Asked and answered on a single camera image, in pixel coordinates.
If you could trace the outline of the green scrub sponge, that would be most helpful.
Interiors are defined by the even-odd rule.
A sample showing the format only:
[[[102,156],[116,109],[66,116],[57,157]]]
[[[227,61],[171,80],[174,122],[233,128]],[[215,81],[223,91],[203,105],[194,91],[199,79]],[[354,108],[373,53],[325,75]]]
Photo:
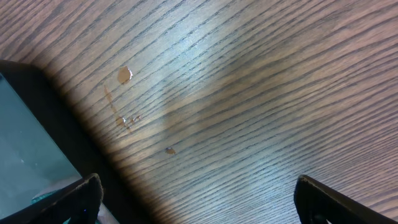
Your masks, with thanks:
[[[41,201],[41,200],[43,200],[43,199],[45,199],[45,198],[51,196],[51,195],[53,195],[53,194],[56,193],[56,192],[58,192],[58,190],[53,190],[53,191],[44,193],[44,194],[42,194],[42,195],[35,196],[35,197],[30,201],[30,203],[33,205],[33,204],[35,204],[35,203],[37,203],[37,202],[39,202],[39,201]],[[69,218],[68,220],[64,221],[63,224],[70,224],[70,220],[71,220],[71,218]],[[99,220],[96,220],[96,221],[95,221],[95,224],[101,224],[101,223],[100,223]]]

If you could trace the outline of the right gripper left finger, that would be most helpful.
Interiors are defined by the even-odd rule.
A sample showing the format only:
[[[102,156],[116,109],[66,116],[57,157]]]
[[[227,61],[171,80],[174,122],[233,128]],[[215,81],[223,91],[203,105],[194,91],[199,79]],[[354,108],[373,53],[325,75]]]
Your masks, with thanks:
[[[95,224],[102,199],[100,177],[93,173],[3,218],[1,224]]]

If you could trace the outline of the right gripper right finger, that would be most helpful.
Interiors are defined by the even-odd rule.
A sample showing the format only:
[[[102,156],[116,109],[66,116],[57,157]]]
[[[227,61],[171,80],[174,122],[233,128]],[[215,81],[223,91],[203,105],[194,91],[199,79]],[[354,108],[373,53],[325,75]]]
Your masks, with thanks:
[[[297,179],[294,203],[304,224],[397,224],[307,175]]]

